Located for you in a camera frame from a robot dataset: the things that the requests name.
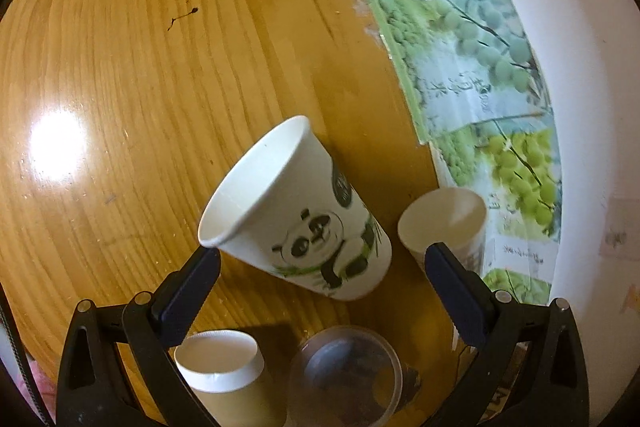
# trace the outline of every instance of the wood grain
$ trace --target wood grain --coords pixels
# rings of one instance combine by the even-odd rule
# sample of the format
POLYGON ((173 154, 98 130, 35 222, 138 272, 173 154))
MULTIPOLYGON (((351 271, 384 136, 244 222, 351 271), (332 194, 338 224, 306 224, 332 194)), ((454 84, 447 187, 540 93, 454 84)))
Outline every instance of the wood grain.
MULTIPOLYGON (((436 180, 376 27, 364 0, 13 1, 0 22, 0 271, 50 375, 76 302, 156 288, 196 247, 201 211, 231 166, 306 114, 392 239, 387 277, 345 304, 225 255, 194 329, 252 331, 284 378, 317 331, 364 325, 424 380, 392 424, 419 425, 436 409, 455 378, 450 322, 396 236, 402 210, 436 180), (32 140, 60 112, 84 134, 76 170, 52 179, 32 140)), ((52 161, 72 139, 60 133, 52 161)))

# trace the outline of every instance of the cup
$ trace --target cup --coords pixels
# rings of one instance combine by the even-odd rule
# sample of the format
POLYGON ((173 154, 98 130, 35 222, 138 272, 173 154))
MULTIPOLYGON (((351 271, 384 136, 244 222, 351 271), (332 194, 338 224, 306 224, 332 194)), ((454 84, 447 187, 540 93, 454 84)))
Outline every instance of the cup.
POLYGON ((287 418, 255 339, 204 331, 175 349, 175 365, 221 427, 282 427, 287 418))
POLYGON ((445 243, 462 265, 482 267, 487 208, 474 191, 438 188, 410 204, 398 221, 398 236, 424 271, 424 255, 433 243, 445 243))
POLYGON ((344 301, 372 291, 391 263, 389 238, 304 116, 269 131, 231 169, 198 240, 344 301))
POLYGON ((415 369, 366 328, 337 326, 311 337, 294 358, 287 410, 296 427, 382 427, 420 390, 415 369))

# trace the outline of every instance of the panda illustration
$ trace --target panda illustration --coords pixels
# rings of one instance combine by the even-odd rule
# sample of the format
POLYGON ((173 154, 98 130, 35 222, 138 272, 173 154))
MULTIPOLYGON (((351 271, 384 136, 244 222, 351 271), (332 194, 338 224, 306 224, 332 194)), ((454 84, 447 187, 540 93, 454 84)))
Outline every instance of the panda illustration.
POLYGON ((371 220, 366 222, 360 236, 346 239, 337 214, 311 213, 305 208, 282 244, 274 245, 271 250, 279 253, 287 264, 278 270, 283 277, 318 274, 325 288, 335 290, 344 280, 367 269, 367 258, 375 245, 376 232, 371 220))

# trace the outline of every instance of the white paper cup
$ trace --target white paper cup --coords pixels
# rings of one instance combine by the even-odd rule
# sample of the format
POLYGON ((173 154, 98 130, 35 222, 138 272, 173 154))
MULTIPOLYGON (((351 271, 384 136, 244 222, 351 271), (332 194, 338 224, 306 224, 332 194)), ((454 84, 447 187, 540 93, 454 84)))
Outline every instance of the white paper cup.
POLYGON ((486 218, 484 200, 474 191, 438 188, 402 213, 398 236, 422 270, 427 248, 445 243, 466 269, 477 272, 482 266, 486 218))
POLYGON ((389 238, 304 116, 269 131, 231 169, 198 240, 340 300, 369 293, 391 263, 389 238))
POLYGON ((282 427, 283 396, 255 339, 234 330, 204 331, 175 349, 175 365, 222 427, 282 427))

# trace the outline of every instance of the metal pin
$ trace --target metal pin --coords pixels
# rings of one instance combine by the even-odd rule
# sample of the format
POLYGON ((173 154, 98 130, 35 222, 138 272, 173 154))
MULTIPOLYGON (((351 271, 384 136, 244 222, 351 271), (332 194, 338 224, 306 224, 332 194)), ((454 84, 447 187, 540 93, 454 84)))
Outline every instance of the metal pin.
POLYGON ((151 300, 151 293, 149 292, 140 292, 138 295, 133 297, 133 302, 135 302, 139 306, 147 304, 150 300, 151 300))
POLYGON ((78 302, 78 306, 76 306, 76 309, 80 313, 89 311, 91 309, 91 301, 89 299, 85 299, 83 301, 78 302))
POLYGON ((560 308, 560 311, 562 312, 565 312, 570 308, 569 301, 567 299, 563 299, 562 297, 556 299, 556 306, 558 306, 558 308, 560 308))
POLYGON ((498 290, 495 293, 495 298, 498 302, 502 302, 502 304, 508 304, 511 302, 511 294, 505 290, 498 290))

